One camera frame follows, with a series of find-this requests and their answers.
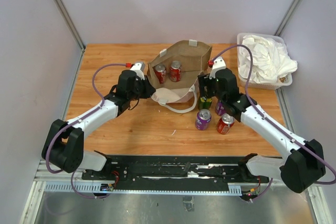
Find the green glass bottle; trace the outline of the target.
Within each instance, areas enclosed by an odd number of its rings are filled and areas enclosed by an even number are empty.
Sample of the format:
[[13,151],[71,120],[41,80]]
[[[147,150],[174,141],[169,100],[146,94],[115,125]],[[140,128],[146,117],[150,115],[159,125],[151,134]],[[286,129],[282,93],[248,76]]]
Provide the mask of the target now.
[[198,102],[197,102],[197,108],[199,110],[202,109],[209,109],[212,105],[212,98],[207,98],[207,97],[199,97]]

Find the purple fanta can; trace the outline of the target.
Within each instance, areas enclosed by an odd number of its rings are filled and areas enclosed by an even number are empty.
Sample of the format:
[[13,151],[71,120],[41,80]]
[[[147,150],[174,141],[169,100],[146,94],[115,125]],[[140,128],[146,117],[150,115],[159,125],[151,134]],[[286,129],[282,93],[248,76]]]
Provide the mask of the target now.
[[207,109],[201,109],[197,113],[196,120],[195,120],[195,127],[198,130],[204,131],[208,128],[211,119],[212,119],[212,115],[210,111]]
[[216,103],[215,113],[219,116],[222,116],[223,114],[226,113],[226,110],[220,101],[217,101]]

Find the burlap canvas tote bag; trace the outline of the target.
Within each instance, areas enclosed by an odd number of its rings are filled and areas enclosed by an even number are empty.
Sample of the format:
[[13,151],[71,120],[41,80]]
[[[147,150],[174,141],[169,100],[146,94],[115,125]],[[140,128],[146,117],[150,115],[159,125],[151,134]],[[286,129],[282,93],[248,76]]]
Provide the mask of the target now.
[[[159,105],[175,112],[187,113],[196,108],[199,92],[197,77],[207,73],[212,46],[197,40],[181,40],[163,49],[148,63],[148,79],[156,89],[151,96]],[[170,79],[170,66],[174,61],[181,63],[181,79]],[[166,79],[160,83],[155,67],[162,64],[166,68]]]

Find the red cola can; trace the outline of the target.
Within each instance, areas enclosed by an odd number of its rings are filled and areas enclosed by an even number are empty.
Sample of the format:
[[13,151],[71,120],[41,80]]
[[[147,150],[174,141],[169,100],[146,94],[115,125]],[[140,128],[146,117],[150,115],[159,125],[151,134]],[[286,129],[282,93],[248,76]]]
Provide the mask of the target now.
[[163,84],[166,81],[166,66],[160,63],[154,67],[154,72],[158,78],[159,84]]
[[170,80],[179,82],[181,80],[182,65],[179,61],[174,60],[170,65]]
[[220,134],[227,134],[234,125],[235,119],[228,113],[223,114],[216,125],[217,132]]

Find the purple Fanta can front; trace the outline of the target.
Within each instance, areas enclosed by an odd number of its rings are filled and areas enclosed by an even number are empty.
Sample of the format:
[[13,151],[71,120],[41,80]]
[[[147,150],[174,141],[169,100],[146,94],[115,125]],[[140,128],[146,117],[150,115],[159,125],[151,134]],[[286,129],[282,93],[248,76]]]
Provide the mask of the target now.
[[195,127],[198,130],[204,131],[208,128],[211,119],[212,119],[212,115],[210,111],[207,109],[201,109],[197,113],[196,120],[195,120]]

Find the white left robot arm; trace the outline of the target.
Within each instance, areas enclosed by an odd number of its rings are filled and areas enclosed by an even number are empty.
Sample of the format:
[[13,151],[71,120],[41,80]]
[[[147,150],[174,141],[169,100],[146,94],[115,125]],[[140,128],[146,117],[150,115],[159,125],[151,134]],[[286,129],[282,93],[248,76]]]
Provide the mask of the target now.
[[143,70],[132,67],[123,70],[118,83],[96,106],[69,121],[55,120],[48,132],[42,151],[49,172],[72,173],[77,169],[93,170],[100,179],[112,175],[106,155],[86,152],[85,139],[106,122],[130,109],[131,101],[148,99],[155,89]]

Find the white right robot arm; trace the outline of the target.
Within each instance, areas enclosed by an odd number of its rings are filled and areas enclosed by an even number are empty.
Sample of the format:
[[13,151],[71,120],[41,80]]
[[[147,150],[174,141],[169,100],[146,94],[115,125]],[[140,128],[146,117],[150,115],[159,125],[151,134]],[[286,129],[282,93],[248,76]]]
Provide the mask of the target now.
[[241,93],[236,76],[221,69],[198,76],[200,94],[216,97],[236,121],[250,127],[281,155],[264,157],[251,153],[239,163],[238,177],[250,182],[256,176],[282,180],[293,192],[301,193],[325,175],[322,145],[295,135],[269,116],[247,93]]

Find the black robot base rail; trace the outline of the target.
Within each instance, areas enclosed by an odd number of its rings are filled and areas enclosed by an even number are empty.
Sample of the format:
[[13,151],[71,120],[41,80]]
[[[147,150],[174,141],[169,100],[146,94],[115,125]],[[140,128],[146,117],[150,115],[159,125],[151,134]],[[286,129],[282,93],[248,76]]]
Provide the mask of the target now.
[[109,155],[102,171],[84,169],[82,180],[117,182],[116,190],[140,193],[230,193],[231,184],[267,184],[265,176],[246,177],[240,156]]

